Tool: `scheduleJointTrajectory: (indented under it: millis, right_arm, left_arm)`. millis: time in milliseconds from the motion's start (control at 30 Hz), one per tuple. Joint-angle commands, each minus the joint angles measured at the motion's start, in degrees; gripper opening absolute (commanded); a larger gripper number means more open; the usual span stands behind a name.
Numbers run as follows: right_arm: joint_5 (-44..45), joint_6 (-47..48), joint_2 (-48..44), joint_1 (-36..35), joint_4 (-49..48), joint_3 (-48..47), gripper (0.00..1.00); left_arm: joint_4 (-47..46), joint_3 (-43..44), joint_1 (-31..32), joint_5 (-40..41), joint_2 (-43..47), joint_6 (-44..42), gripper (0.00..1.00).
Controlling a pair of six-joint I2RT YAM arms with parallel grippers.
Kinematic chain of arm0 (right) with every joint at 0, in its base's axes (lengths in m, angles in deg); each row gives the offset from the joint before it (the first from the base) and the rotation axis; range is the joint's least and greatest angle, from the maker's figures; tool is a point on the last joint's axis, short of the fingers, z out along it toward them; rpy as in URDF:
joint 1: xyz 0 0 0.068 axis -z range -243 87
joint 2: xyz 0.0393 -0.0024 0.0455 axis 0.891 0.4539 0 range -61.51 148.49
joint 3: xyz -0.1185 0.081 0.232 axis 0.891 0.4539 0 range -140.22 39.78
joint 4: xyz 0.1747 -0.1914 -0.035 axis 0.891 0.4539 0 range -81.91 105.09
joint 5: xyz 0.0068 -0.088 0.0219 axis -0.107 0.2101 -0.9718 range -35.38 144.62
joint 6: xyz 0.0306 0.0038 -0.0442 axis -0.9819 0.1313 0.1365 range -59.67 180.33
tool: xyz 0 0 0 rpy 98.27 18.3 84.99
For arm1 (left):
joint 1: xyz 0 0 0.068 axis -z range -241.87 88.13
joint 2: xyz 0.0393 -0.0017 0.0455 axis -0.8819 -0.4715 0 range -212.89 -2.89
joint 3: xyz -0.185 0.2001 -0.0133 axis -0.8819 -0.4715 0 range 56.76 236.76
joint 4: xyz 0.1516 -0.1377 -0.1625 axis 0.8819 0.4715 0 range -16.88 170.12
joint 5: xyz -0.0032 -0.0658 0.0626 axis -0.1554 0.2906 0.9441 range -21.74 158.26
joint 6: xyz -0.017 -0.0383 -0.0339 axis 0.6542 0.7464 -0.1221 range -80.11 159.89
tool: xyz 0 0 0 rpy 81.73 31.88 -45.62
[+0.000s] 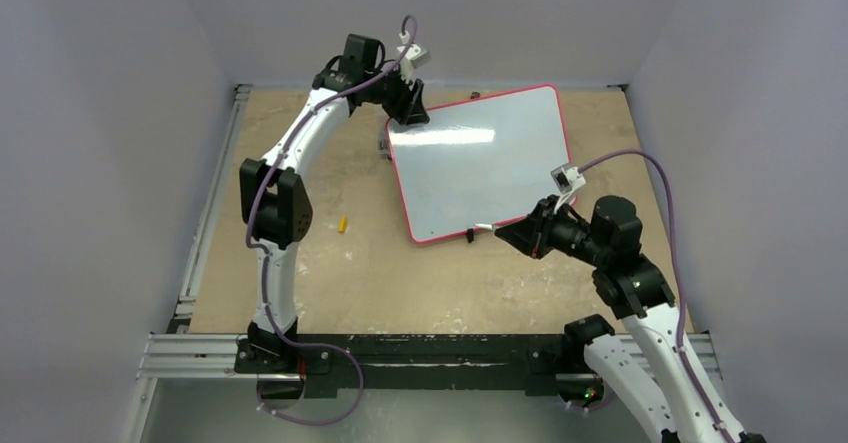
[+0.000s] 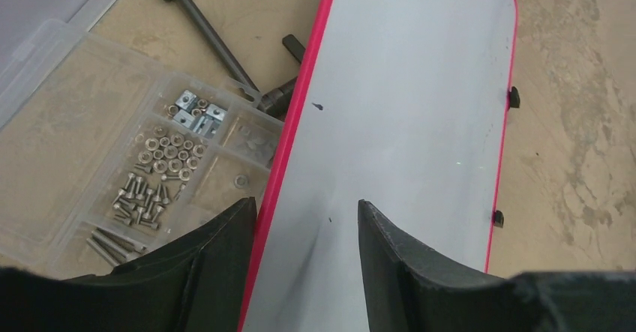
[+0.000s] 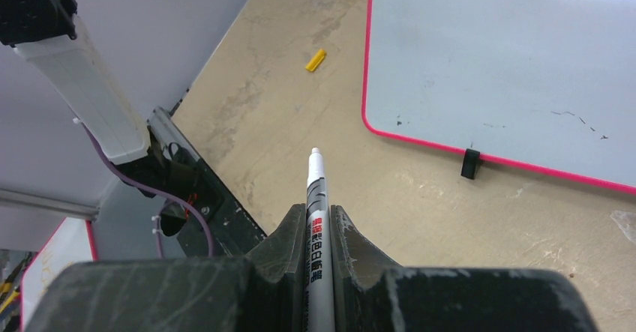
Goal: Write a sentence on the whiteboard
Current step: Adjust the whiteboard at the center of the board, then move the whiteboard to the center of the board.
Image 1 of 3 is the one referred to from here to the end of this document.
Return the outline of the red framed whiteboard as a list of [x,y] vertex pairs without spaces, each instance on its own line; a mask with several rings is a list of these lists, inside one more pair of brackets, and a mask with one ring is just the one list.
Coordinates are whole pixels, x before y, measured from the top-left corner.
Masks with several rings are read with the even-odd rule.
[[464,99],[427,113],[425,124],[388,119],[383,130],[413,242],[515,221],[557,193],[551,172],[572,157],[555,86]]

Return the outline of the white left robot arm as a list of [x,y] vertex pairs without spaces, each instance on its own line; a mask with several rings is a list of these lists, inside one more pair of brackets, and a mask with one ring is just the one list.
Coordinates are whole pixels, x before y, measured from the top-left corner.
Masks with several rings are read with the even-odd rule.
[[390,58],[378,39],[348,35],[344,50],[315,75],[307,101],[283,137],[260,159],[239,168],[245,243],[258,265],[257,306],[240,348],[242,360],[272,371],[292,368],[299,356],[294,276],[300,242],[313,221],[305,175],[336,130],[364,104],[377,105],[401,124],[426,124],[424,83],[413,76],[427,59],[411,31],[400,33]]

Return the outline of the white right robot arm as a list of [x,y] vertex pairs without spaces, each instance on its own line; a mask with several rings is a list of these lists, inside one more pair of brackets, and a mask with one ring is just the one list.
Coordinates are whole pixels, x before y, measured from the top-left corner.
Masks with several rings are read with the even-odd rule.
[[496,228],[495,236],[532,259],[556,250],[591,266],[597,294],[646,364],[631,362],[599,315],[565,326],[564,362],[600,376],[653,442],[764,441],[744,428],[711,382],[685,333],[681,303],[642,251],[643,225],[635,205],[620,196],[603,196],[585,220],[569,205],[557,208],[556,202],[554,195],[540,200],[524,218]]

